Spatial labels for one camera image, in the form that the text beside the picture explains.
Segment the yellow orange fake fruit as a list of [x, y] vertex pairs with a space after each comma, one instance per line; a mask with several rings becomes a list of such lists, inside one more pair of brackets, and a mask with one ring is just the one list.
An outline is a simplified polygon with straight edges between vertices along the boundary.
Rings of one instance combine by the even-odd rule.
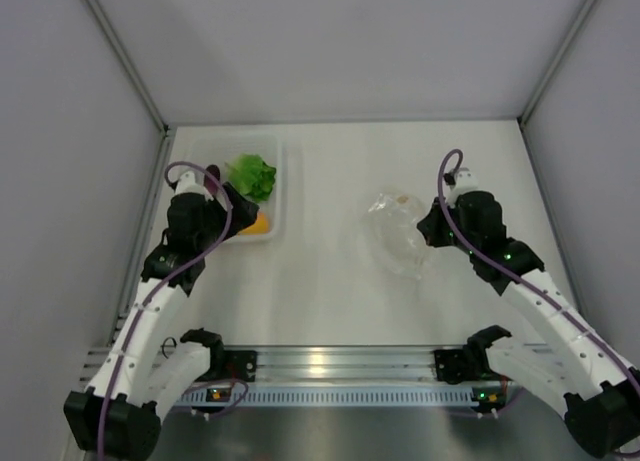
[[244, 236], [261, 236], [266, 235], [271, 231], [271, 225], [269, 217], [263, 212], [257, 213], [256, 221], [249, 227], [241, 230], [239, 235]]

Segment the green fake lettuce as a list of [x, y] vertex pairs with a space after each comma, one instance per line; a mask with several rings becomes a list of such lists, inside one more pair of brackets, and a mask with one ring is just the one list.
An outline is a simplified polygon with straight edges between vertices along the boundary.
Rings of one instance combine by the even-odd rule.
[[276, 183], [277, 169], [257, 154], [241, 154], [225, 164], [228, 182], [244, 197], [266, 202]]

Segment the clear polka dot zip bag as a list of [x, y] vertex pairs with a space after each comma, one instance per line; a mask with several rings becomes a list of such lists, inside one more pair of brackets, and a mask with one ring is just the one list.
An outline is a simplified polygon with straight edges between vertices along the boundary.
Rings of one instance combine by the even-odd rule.
[[419, 198], [386, 186], [362, 216], [365, 240], [374, 260], [384, 269], [412, 280], [423, 277], [429, 250], [417, 224], [426, 216]]

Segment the purple fake eggplant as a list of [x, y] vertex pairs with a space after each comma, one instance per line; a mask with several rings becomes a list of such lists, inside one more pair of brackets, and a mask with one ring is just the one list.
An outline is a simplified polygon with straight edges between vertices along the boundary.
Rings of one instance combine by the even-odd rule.
[[220, 178], [220, 169], [217, 165], [211, 164], [206, 167], [206, 174], [203, 178], [203, 185], [212, 197], [216, 197], [217, 192], [219, 191], [218, 183], [220, 181]]

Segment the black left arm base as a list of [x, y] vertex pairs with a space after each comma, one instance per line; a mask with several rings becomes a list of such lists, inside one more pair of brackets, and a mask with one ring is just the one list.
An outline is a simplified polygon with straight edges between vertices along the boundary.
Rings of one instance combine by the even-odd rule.
[[253, 382], [256, 376], [258, 353], [254, 350], [224, 350], [211, 357], [210, 368], [197, 382], [239, 379]]

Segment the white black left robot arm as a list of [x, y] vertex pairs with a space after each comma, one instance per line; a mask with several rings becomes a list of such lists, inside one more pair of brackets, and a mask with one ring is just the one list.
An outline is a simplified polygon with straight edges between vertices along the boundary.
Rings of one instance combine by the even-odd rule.
[[144, 261], [120, 334], [87, 386], [70, 392], [64, 403], [76, 444], [100, 457], [148, 459], [179, 398], [195, 383], [229, 376], [221, 336], [203, 328], [181, 335], [160, 367], [154, 362], [204, 272], [207, 254], [252, 225], [259, 207], [228, 182], [217, 194], [191, 181], [173, 186], [168, 225]]

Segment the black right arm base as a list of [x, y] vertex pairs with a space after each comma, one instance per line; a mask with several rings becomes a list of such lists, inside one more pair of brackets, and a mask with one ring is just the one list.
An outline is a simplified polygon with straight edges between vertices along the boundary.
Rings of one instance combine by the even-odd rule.
[[470, 348], [433, 351], [436, 379], [450, 385], [474, 381], [498, 381], [500, 375], [489, 367], [486, 355]]

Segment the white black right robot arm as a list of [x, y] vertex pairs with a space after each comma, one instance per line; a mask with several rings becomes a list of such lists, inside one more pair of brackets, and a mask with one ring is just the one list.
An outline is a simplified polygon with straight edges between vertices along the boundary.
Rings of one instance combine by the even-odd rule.
[[533, 364], [495, 343], [466, 354], [480, 378], [495, 372], [515, 380], [564, 420], [589, 455], [636, 460], [627, 445], [639, 440], [639, 368], [615, 351], [558, 290], [543, 261], [508, 236], [501, 205], [486, 191], [447, 203], [438, 195], [418, 231], [433, 248], [456, 247], [476, 275], [514, 306], [560, 360], [564, 372], [545, 376]]

